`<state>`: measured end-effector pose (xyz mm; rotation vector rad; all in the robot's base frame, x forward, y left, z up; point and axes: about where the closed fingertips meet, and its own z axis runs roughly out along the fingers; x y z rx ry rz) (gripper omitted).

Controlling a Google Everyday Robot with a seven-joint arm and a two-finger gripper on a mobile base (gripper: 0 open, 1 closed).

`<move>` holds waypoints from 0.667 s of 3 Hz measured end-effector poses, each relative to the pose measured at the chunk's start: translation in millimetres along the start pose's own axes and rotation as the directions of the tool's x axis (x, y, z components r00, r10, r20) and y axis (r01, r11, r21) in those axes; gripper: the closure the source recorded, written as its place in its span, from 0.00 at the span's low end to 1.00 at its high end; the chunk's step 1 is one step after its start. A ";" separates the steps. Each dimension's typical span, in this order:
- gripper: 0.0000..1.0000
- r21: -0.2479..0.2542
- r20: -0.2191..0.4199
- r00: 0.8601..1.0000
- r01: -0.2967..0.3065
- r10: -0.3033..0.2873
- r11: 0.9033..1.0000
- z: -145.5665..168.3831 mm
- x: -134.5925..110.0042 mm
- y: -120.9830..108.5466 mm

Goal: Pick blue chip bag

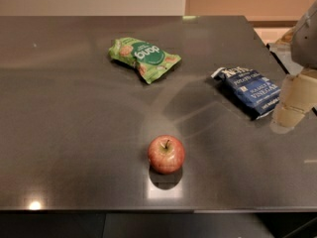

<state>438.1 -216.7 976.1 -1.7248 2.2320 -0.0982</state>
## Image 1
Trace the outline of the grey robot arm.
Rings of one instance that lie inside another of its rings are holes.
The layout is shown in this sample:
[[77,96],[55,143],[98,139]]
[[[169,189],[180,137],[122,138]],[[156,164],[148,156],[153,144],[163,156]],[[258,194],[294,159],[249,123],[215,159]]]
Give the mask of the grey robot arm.
[[290,52],[302,70],[288,75],[282,83],[270,123],[278,134],[291,131],[317,105],[317,1],[296,23]]

